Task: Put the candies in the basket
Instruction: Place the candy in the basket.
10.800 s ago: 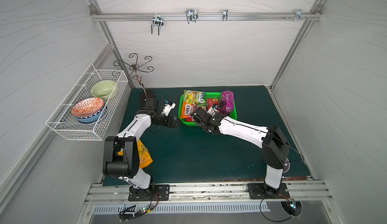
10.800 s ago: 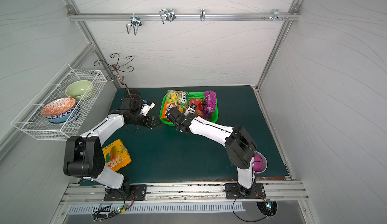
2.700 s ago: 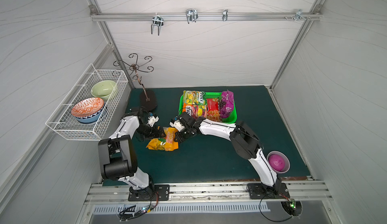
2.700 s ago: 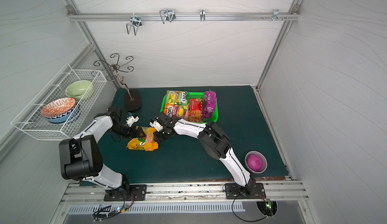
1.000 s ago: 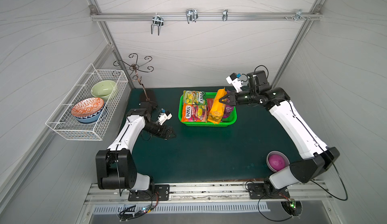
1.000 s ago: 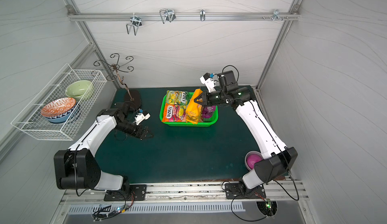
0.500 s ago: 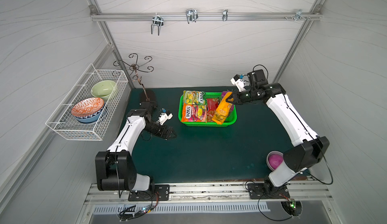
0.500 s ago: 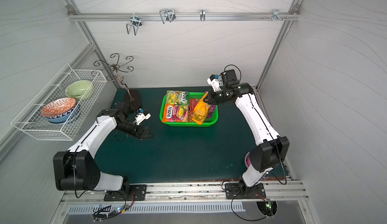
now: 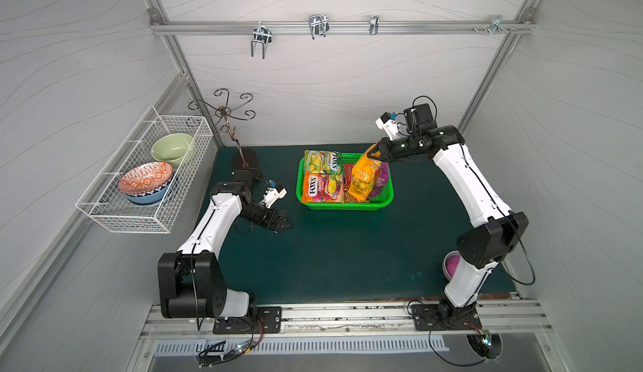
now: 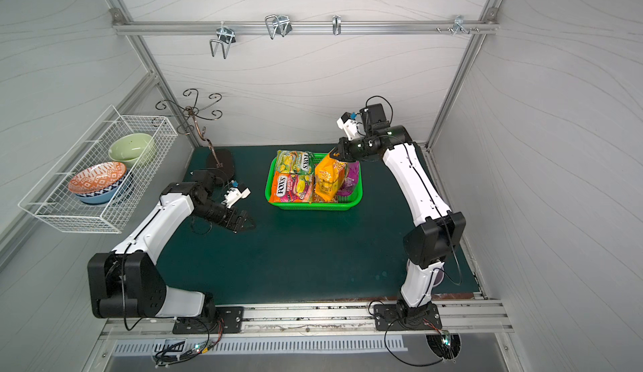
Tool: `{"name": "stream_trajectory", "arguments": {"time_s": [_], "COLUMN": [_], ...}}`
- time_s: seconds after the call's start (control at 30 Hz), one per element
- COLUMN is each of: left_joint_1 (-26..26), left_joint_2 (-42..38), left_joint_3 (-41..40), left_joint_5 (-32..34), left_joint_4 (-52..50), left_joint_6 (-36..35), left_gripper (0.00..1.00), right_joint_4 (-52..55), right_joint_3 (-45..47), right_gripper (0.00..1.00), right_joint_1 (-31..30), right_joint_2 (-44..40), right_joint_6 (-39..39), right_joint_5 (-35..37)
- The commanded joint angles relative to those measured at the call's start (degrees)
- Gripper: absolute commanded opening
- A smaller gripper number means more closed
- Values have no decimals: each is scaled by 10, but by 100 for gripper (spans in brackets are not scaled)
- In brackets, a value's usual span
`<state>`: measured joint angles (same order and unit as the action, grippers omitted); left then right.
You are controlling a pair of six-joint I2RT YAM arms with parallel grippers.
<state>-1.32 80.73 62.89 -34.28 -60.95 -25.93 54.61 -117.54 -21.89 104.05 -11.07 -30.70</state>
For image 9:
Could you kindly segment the orange Fox's candy bag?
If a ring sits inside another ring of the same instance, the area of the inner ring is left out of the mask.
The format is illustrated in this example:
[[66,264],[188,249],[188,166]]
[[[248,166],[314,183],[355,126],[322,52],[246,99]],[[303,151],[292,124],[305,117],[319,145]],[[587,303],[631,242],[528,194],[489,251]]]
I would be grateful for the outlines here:
[[344,201],[343,176],[306,172],[302,183],[302,203],[335,203]]

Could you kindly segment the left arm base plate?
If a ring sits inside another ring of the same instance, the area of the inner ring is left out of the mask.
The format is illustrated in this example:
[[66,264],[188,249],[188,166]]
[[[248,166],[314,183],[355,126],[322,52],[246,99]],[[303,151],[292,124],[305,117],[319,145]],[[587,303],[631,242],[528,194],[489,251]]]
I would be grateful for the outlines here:
[[251,308],[244,317],[216,318],[212,333],[217,335],[280,333],[282,318],[282,307],[259,306]]

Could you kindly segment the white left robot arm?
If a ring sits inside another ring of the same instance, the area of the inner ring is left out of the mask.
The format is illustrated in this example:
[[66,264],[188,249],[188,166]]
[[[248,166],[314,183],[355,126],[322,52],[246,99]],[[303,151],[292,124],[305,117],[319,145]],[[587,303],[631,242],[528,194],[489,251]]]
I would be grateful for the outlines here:
[[219,266],[224,241],[237,219],[278,233],[292,228],[276,202],[286,187],[270,181],[260,201],[253,199],[258,177],[249,170],[234,171],[234,179],[219,182],[209,205],[189,238],[176,252],[165,253],[157,264],[160,308],[164,318],[243,318],[257,320],[254,297],[227,286]]

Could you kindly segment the yellow candy bag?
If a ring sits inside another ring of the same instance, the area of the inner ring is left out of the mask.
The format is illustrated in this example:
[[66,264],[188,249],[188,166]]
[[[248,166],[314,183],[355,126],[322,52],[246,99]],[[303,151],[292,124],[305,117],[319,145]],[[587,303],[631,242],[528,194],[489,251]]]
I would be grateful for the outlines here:
[[382,162],[378,159],[370,159],[370,157],[368,157],[368,153],[376,148],[377,144],[369,147],[352,167],[348,193],[353,196],[357,202],[368,201],[369,195],[378,180]]

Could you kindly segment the green Fox's candy bag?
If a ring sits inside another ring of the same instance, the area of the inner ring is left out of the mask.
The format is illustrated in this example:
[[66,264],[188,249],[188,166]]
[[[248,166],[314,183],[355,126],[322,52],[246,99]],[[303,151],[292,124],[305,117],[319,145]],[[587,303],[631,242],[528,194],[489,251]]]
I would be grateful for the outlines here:
[[343,156],[335,151],[307,150],[303,169],[313,174],[344,174]]

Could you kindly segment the green plastic basket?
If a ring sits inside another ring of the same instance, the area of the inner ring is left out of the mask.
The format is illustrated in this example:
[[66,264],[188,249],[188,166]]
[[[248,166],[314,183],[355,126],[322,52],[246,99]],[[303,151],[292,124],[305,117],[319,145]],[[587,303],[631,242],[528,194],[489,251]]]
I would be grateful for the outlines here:
[[307,178],[305,177],[305,159],[302,158],[299,162],[296,197],[309,209],[316,211],[377,211],[390,205],[395,197],[395,190],[393,179],[388,177],[387,184],[385,184],[377,196],[370,196],[366,202],[306,202],[303,199],[304,191],[308,188]]

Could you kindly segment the purple candy bag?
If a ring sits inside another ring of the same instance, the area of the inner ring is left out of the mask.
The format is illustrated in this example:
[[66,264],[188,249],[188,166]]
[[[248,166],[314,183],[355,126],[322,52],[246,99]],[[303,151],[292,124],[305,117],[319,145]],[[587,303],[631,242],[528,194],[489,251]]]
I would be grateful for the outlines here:
[[369,193],[370,197],[379,196],[386,184],[389,181],[389,165],[388,163],[382,163],[380,165],[379,171],[375,174],[375,180],[373,184],[373,189]]

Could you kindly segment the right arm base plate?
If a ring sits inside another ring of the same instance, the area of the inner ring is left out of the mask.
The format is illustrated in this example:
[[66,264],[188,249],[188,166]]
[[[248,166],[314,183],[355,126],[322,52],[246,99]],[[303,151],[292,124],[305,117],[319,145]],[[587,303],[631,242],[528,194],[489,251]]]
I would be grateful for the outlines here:
[[409,312],[417,331],[482,330],[477,302],[457,308],[443,299],[438,303],[412,304]]

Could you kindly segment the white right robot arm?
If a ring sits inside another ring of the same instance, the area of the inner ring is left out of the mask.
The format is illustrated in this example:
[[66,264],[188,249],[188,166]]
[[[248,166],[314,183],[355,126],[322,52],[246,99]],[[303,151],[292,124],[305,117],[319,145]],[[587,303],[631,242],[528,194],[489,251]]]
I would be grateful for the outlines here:
[[459,261],[444,295],[453,309],[472,306],[494,269],[518,245],[528,226],[527,216],[513,211],[492,189],[477,167],[460,131],[439,127],[433,102],[412,105],[399,123],[392,113],[382,114],[378,129],[386,136],[367,152],[367,157],[391,163],[425,155],[440,169],[467,211],[472,229],[457,239]]

